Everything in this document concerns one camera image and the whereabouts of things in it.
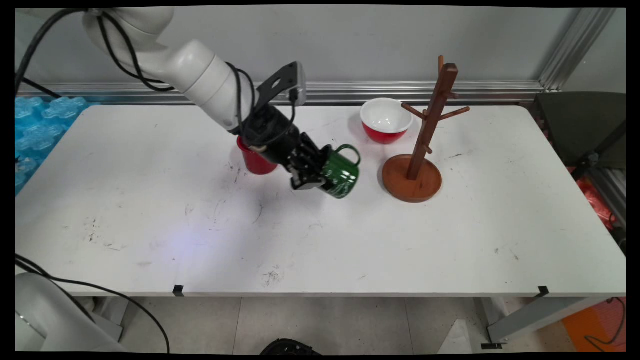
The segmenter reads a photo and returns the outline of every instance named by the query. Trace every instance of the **mug handle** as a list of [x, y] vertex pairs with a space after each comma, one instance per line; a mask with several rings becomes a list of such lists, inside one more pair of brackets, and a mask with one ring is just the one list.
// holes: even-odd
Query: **mug handle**
[[335, 150], [335, 152], [340, 152], [341, 150], [344, 150], [344, 149], [351, 149], [356, 153], [356, 155], [358, 155], [358, 162], [356, 163], [356, 166], [358, 166], [360, 164], [360, 160], [362, 160], [360, 158], [360, 153], [358, 152], [358, 149], [356, 149], [352, 145], [349, 145], [348, 143], [346, 143], [344, 145], [338, 146], [338, 148]]

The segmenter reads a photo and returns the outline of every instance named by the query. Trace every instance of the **wooden mug tree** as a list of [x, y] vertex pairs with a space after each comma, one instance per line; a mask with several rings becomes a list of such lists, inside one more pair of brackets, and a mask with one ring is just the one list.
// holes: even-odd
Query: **wooden mug tree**
[[406, 202], [423, 202], [429, 200], [442, 185], [442, 176], [436, 166], [424, 156], [433, 151], [429, 148], [431, 138], [438, 122], [470, 110], [467, 106], [442, 115], [447, 99], [457, 99], [451, 92], [458, 75], [456, 64], [445, 64], [444, 56], [438, 57], [438, 82], [431, 95], [429, 108], [422, 113], [405, 102], [402, 107], [422, 119], [420, 135], [413, 148], [413, 155], [397, 155], [390, 158], [382, 168], [382, 180], [387, 190], [394, 197]]

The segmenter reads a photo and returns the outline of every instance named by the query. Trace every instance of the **red cup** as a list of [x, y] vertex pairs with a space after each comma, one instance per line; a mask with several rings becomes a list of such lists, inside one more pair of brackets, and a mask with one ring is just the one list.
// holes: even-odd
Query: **red cup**
[[240, 150], [242, 150], [242, 157], [244, 158], [246, 169], [250, 172], [256, 175], [264, 175], [274, 171], [276, 167], [278, 167], [278, 164], [271, 163], [257, 152], [249, 150], [249, 148], [242, 143], [240, 136], [238, 136], [237, 144]]

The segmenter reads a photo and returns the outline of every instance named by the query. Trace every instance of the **black cable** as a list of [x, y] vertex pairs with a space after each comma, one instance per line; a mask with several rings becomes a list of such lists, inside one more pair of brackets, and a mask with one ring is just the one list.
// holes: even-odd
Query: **black cable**
[[244, 120], [242, 118], [242, 105], [240, 104], [240, 101], [242, 100], [242, 84], [240, 83], [240, 74], [238, 69], [234, 66], [234, 64], [232, 63], [227, 63], [227, 65], [229, 65], [229, 67], [231, 68], [231, 71], [234, 73], [235, 77], [236, 77], [236, 95], [237, 95], [237, 99], [236, 99], [236, 116], [238, 117], [238, 131], [240, 132], [240, 137], [243, 138], [244, 140], [244, 132], [242, 129], [242, 121]]
[[620, 332], [622, 331], [622, 326], [625, 324], [625, 319], [627, 318], [627, 306], [625, 305], [625, 303], [622, 300], [620, 300], [619, 297], [611, 298], [611, 299], [607, 300], [607, 303], [611, 304], [611, 302], [613, 302], [613, 299], [616, 299], [617, 301], [620, 302], [620, 304], [622, 304], [622, 320], [620, 321], [620, 326], [618, 327], [618, 331], [616, 331], [616, 334], [613, 336], [613, 338], [611, 338], [611, 341], [604, 342], [604, 341], [602, 341], [602, 340], [600, 340], [598, 338], [595, 338], [595, 337], [593, 337], [591, 335], [586, 335], [584, 337], [584, 339], [586, 341], [588, 341], [590, 344], [592, 344], [595, 348], [597, 348], [601, 352], [606, 352], [606, 351], [603, 350], [602, 348], [600, 348], [598, 345], [596, 345], [593, 341], [591, 341], [591, 339], [594, 339], [595, 341], [597, 341], [597, 342], [599, 342], [599, 343], [601, 343], [603, 345], [611, 345], [611, 344], [613, 344], [616, 341], [616, 339], [618, 339], [618, 335], [620, 335]]
[[[40, 275], [42, 277], [44, 277], [45, 279], [47, 279], [48, 281], [51, 281], [50, 279], [48, 279], [43, 273], [38, 272], [36, 270], [34, 270], [33, 268], [29, 267], [28, 265], [24, 264], [23, 262], [21, 262], [20, 260], [16, 259], [15, 260], [15, 264], [19, 267], [22, 268], [24, 271], [32, 273], [32, 274], [36, 274], [36, 275]], [[56, 284], [55, 282], [51, 281], [51, 283], [55, 286], [58, 287], [58, 289], [60, 289], [68, 298], [69, 300], [71, 300], [71, 302], [73, 302], [78, 309], [80, 309], [80, 311], [82, 311], [86, 317], [89, 318], [89, 320], [91, 320], [92, 323], [95, 323], [95, 320], [91, 317], [91, 315], [89, 314], [89, 312], [87, 311], [87, 309], [84, 308], [84, 306], [82, 306], [77, 300], [76, 298], [74, 298], [73, 296], [71, 296], [71, 294], [69, 294], [68, 292], [66, 292], [63, 288], [60, 287], [60, 285]]]
[[283, 137], [284, 135], [286, 135], [289, 130], [291, 129], [291, 126], [293, 126], [293, 120], [296, 119], [296, 106], [295, 106], [295, 102], [291, 101], [291, 120], [289, 120], [289, 123], [287, 124], [287, 127], [278, 135], [274, 136], [273, 138], [271, 138], [270, 140], [267, 140], [265, 142], [255, 142], [255, 141], [251, 141], [251, 146], [265, 146], [265, 145], [270, 145], [276, 141], [278, 141], [281, 137]]
[[147, 81], [147, 79], [142, 74], [142, 70], [140, 69], [140, 64], [138, 63], [138, 57], [136, 56], [136, 51], [134, 50], [133, 44], [131, 43], [131, 39], [127, 35], [126, 31], [124, 31], [122, 26], [111, 15], [109, 15], [108, 12], [102, 12], [101, 17], [102, 16], [104, 16], [108, 21], [110, 21], [110, 23], [112, 23], [112, 25], [114, 25], [115, 28], [118, 30], [120, 35], [122, 35], [122, 38], [124, 39], [124, 42], [127, 44], [127, 48], [129, 49], [129, 53], [131, 54], [131, 60], [133, 61], [133, 67], [136, 69], [136, 73], [138, 74], [138, 79], [142, 81], [142, 83], [145, 86], [157, 92], [169, 92], [169, 91], [175, 90], [173, 86], [169, 86], [168, 88], [158, 88], [156, 86], [151, 85]]
[[238, 69], [238, 72], [246, 77], [246, 79], [249, 81], [249, 85], [251, 86], [251, 107], [249, 110], [249, 119], [252, 119], [253, 115], [255, 114], [255, 87], [253, 85], [253, 80], [251, 79], [251, 76], [249, 76], [249, 74], [247, 74], [243, 69]]
[[[104, 40], [104, 44], [107, 45], [107, 50], [109, 51], [109, 55], [111, 55], [111, 59], [113, 60], [113, 62], [115, 62], [116, 65], [118, 65], [118, 68], [122, 70], [125, 74], [129, 75], [134, 79], [140, 80], [140, 77], [138, 75], [125, 69], [120, 63], [120, 61], [118, 61], [118, 58], [116, 58], [116, 55], [115, 53], [113, 53], [113, 49], [111, 48], [111, 42], [109, 41], [109, 36], [107, 35], [107, 29], [104, 27], [104, 21], [102, 20], [102, 17], [98, 17], [98, 25], [100, 26], [100, 32], [102, 33], [102, 39]], [[145, 80], [147, 80], [150, 83], [164, 84], [164, 82], [160, 80], [153, 80], [153, 79], [147, 79], [147, 78], [145, 78]]]
[[18, 265], [18, 262], [23, 261], [31, 266], [33, 266], [36, 270], [39, 270], [41, 272], [41, 275], [44, 276], [45, 278], [52, 280], [52, 281], [58, 281], [58, 282], [65, 282], [67, 284], [75, 284], [75, 285], [82, 285], [82, 286], [89, 286], [90, 288], [95, 288], [98, 290], [102, 290], [102, 291], [106, 291], [108, 293], [112, 293], [114, 295], [118, 295], [119, 297], [122, 297], [124, 299], [127, 299], [128, 301], [131, 301], [133, 304], [135, 304], [136, 306], [138, 306], [142, 311], [144, 311], [147, 315], [149, 315], [149, 317], [151, 318], [151, 320], [153, 320], [156, 325], [160, 328], [160, 331], [162, 332], [162, 335], [164, 336], [164, 341], [166, 342], [166, 353], [169, 354], [170, 353], [170, 348], [169, 348], [169, 337], [166, 335], [166, 331], [164, 331], [164, 328], [162, 327], [162, 325], [160, 325], [160, 322], [158, 322], [158, 320], [156, 319], [155, 316], [153, 316], [149, 310], [147, 310], [144, 306], [140, 305], [137, 301], [133, 300], [132, 298], [128, 297], [127, 295], [121, 294], [117, 291], [113, 291], [111, 289], [107, 289], [107, 288], [103, 288], [102, 286], [98, 286], [98, 285], [94, 285], [94, 284], [90, 284], [88, 282], [82, 282], [82, 281], [75, 281], [75, 280], [68, 280], [68, 279], [60, 279], [59, 277], [55, 277], [55, 276], [51, 276], [49, 275], [43, 268], [39, 267], [36, 263], [32, 262], [31, 260], [20, 256], [18, 254], [15, 255], [16, 258], [16, 265]]
[[46, 87], [44, 87], [44, 86], [42, 86], [42, 85], [40, 85], [38, 83], [35, 83], [34, 81], [31, 81], [31, 80], [29, 80], [29, 79], [27, 79], [25, 77], [22, 78], [22, 82], [27, 84], [27, 85], [29, 85], [29, 86], [31, 86], [32, 88], [35, 88], [35, 89], [37, 89], [37, 90], [39, 90], [39, 91], [41, 91], [41, 92], [53, 97], [53, 98], [55, 98], [55, 99], [59, 99], [59, 98], [62, 97], [62, 96], [54, 93], [53, 91], [47, 89]]
[[236, 89], [236, 94], [237, 94], [236, 114], [238, 117], [238, 132], [240, 133], [240, 137], [243, 139], [244, 144], [247, 146], [265, 146], [278, 141], [281, 137], [283, 137], [286, 133], [289, 132], [289, 130], [291, 129], [291, 126], [293, 125], [293, 120], [296, 118], [296, 107], [295, 107], [296, 101], [294, 99], [291, 100], [291, 120], [287, 124], [287, 127], [280, 134], [274, 136], [272, 139], [265, 142], [259, 142], [259, 140], [263, 136], [266, 136], [267, 134], [260, 135], [258, 136], [257, 139], [254, 139], [254, 140], [247, 138], [243, 129], [242, 106], [241, 106], [242, 85], [240, 82], [240, 74], [243, 74], [244, 76], [246, 76], [247, 80], [249, 81], [249, 84], [251, 84], [251, 104], [252, 105], [250, 107], [249, 116], [247, 117], [247, 124], [249, 124], [253, 120], [253, 116], [255, 115], [255, 87], [253, 85], [253, 80], [251, 79], [251, 76], [249, 76], [249, 74], [247, 74], [244, 70], [236, 68], [232, 63], [229, 63], [229, 62], [227, 63], [227, 65], [229, 65], [229, 67], [231, 68], [231, 71], [233, 71], [236, 77], [236, 88], [237, 88]]
[[33, 54], [36, 52], [36, 48], [38, 47], [38, 45], [40, 45], [40, 42], [42, 41], [44, 36], [47, 34], [47, 32], [51, 29], [51, 27], [54, 26], [58, 21], [60, 21], [60, 19], [64, 18], [67, 15], [77, 13], [77, 12], [85, 12], [85, 11], [87, 11], [87, 8], [62, 9], [57, 13], [55, 13], [52, 17], [50, 17], [49, 20], [47, 20], [47, 22], [45, 22], [44, 25], [40, 27], [36, 35], [31, 40], [31, 43], [29, 44], [27, 51], [24, 53], [24, 56], [22, 57], [22, 61], [20, 62], [20, 67], [16, 72], [15, 81], [14, 81], [15, 96], [18, 96], [18, 90], [20, 90], [20, 84], [22, 83], [24, 75], [27, 72], [27, 68], [29, 67], [31, 58], [33, 57]]

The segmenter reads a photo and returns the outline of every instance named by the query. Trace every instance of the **green mug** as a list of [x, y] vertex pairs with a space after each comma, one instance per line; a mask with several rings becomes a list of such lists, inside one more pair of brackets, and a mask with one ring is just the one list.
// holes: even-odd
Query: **green mug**
[[[351, 149], [358, 155], [358, 162], [355, 164], [351, 160], [340, 155], [339, 152], [344, 149]], [[326, 178], [327, 182], [322, 185], [321, 189], [327, 194], [335, 197], [336, 199], [342, 199], [349, 195], [353, 190], [353, 187], [358, 181], [360, 171], [358, 165], [360, 164], [360, 153], [358, 150], [348, 144], [341, 145], [327, 156], [327, 160], [322, 167], [322, 175]]]

